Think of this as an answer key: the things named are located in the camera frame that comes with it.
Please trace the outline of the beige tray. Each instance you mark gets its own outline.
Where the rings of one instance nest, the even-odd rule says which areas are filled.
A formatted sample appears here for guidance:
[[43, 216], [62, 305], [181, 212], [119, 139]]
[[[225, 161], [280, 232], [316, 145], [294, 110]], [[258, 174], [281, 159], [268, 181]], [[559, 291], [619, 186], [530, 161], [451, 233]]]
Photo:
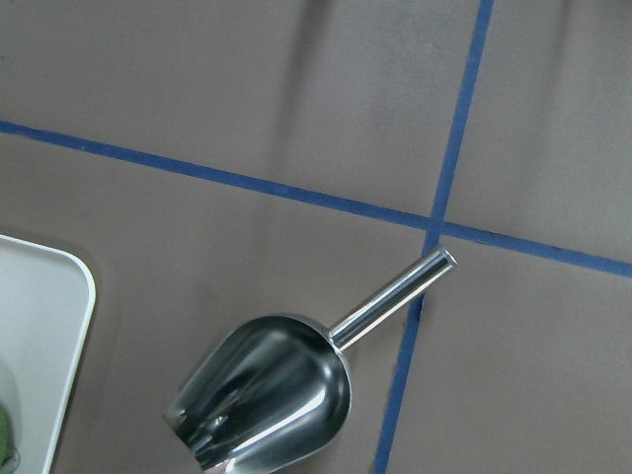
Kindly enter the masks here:
[[1, 413], [4, 473], [49, 472], [96, 300], [74, 255], [1, 238]]

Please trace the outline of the green lime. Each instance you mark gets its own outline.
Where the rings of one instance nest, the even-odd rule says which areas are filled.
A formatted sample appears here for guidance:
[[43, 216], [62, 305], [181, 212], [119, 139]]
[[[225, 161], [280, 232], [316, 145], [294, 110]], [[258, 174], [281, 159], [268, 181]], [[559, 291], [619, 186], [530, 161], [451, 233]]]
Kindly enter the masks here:
[[0, 466], [3, 467], [11, 455], [11, 423], [7, 411], [0, 405]]

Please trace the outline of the metal ice scoop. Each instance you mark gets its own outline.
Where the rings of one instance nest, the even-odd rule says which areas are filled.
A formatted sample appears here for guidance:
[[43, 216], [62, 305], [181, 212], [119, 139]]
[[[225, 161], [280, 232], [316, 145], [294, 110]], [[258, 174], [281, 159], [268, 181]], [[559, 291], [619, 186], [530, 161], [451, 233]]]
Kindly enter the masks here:
[[164, 421], [203, 473], [277, 473], [310, 457], [351, 410], [345, 351], [456, 266], [438, 247], [330, 328], [294, 314], [239, 326], [193, 372]]

